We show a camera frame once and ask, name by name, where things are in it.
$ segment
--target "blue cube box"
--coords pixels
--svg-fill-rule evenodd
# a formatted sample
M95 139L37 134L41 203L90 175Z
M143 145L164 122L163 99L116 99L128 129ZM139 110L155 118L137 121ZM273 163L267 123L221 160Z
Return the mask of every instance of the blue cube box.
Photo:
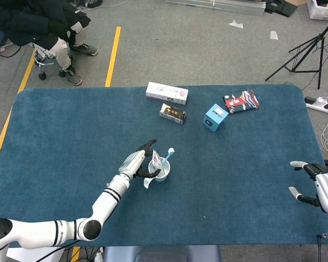
M203 125L215 132L228 115L229 113L215 104L206 113L203 119Z

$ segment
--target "table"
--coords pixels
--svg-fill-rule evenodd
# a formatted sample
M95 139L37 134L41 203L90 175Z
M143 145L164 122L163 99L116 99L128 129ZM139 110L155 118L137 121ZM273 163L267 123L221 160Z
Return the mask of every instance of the table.
M170 158L165 182L136 178L95 246L316 243L328 216L292 160L323 164L303 96L293 85L188 86L181 126L159 117L145 87L25 90L0 153L0 217L27 222L91 216L125 158L150 139ZM205 112L252 88L260 108L229 115L213 133ZM91 243L79 242L78 245Z

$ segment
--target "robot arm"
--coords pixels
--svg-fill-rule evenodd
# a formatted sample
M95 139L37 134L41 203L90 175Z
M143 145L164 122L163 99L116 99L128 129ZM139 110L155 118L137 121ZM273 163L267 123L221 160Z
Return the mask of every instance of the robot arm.
M309 177L314 181L317 190L317 197L310 198L298 192L295 187L289 187L293 196L302 202L320 206L322 211L328 214L328 172L325 168L318 164L308 164L306 162L292 161L290 165L295 167L295 170L304 169Z
M9 244L17 241L26 249L59 246L67 240L93 241L100 235L103 223L112 215L121 197L128 190L130 180L136 176L155 177L160 170L150 174L141 171L146 156L151 156L151 140L129 155L119 168L119 175L113 177L107 188L92 205L90 218L79 218L74 221L49 221L38 223L19 222L0 218L0 262L6 260Z

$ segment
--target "pants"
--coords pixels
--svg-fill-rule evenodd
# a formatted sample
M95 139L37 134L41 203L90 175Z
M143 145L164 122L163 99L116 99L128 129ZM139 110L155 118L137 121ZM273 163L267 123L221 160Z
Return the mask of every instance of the pants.
M68 4L64 6L63 11L65 12L70 29L75 32L75 41L70 44L73 44L73 46L82 45L86 40L87 26L90 20L87 16L81 17L77 15L75 12L78 10L72 5ZM32 45L40 55L55 57L62 70L66 70L71 65L67 42L55 34L40 35L40 39L32 43Z

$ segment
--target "sneaker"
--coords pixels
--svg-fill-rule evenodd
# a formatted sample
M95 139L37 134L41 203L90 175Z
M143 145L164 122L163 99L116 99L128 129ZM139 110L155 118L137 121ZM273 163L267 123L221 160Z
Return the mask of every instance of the sneaker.
M70 65L66 70L68 82L72 83L74 86L79 86L83 82L80 75L75 72L74 66Z
M98 50L95 47L86 44L82 44L79 46L71 46L71 50L79 53L84 53L87 56L97 56L98 54Z

